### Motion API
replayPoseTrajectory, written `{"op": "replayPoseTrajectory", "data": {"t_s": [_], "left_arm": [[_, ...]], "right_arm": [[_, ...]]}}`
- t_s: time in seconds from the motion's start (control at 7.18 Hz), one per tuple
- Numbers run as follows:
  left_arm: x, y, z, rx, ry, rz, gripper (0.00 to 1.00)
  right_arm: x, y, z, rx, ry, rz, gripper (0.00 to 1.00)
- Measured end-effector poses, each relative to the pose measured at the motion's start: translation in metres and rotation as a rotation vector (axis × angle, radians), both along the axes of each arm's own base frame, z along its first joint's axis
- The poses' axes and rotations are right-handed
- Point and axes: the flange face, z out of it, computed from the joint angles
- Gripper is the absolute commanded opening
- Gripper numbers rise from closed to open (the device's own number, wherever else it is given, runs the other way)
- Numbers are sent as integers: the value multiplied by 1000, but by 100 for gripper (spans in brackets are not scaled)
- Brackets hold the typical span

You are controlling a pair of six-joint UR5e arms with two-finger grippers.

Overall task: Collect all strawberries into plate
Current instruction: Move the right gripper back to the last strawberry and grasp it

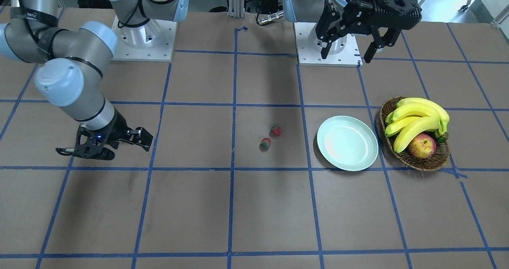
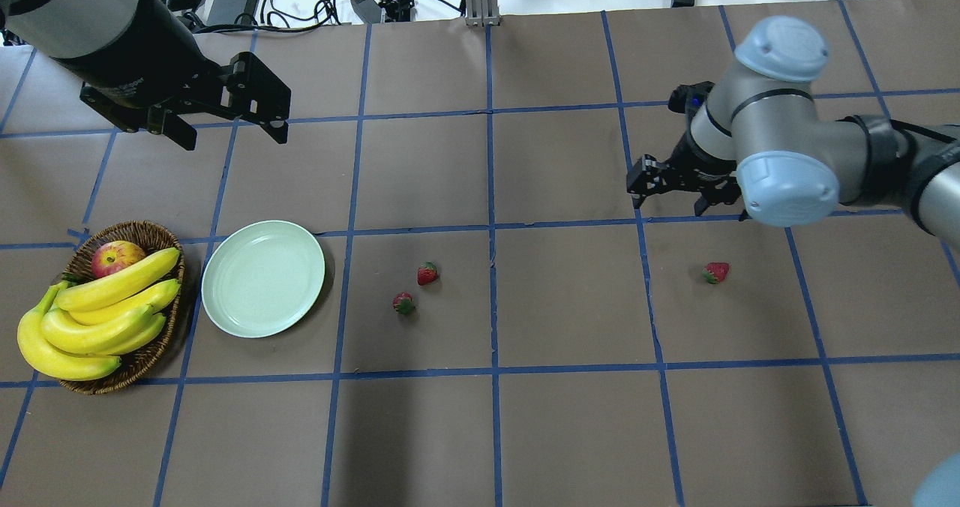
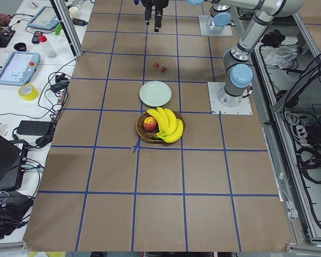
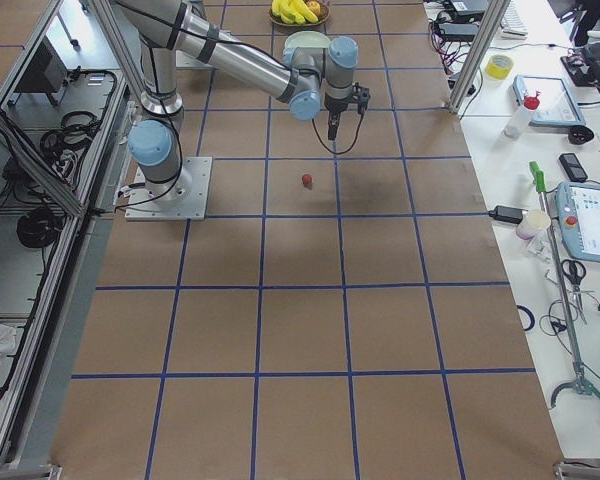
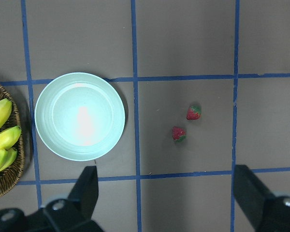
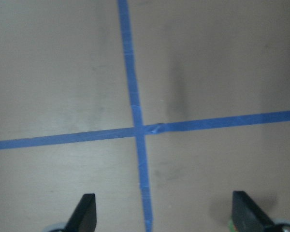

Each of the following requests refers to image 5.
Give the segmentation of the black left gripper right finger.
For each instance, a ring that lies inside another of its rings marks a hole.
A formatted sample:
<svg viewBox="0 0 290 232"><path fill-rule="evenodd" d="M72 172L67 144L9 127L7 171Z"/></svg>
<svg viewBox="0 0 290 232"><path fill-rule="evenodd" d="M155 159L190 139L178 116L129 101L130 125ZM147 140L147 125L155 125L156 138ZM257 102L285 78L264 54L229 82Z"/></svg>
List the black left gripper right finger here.
<svg viewBox="0 0 290 232"><path fill-rule="evenodd" d="M246 166L234 168L233 195L256 232L290 232L290 196L275 195Z"/></svg>

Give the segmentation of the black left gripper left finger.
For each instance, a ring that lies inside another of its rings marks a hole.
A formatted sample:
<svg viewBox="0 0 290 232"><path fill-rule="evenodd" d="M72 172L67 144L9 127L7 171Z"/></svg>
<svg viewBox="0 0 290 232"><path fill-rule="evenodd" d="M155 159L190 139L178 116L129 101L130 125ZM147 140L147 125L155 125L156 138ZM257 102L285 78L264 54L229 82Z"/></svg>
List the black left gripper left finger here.
<svg viewBox="0 0 290 232"><path fill-rule="evenodd" d="M102 232L91 219L99 196L96 166L87 166L67 198L55 199L26 216L19 208L0 210L0 232Z"/></svg>

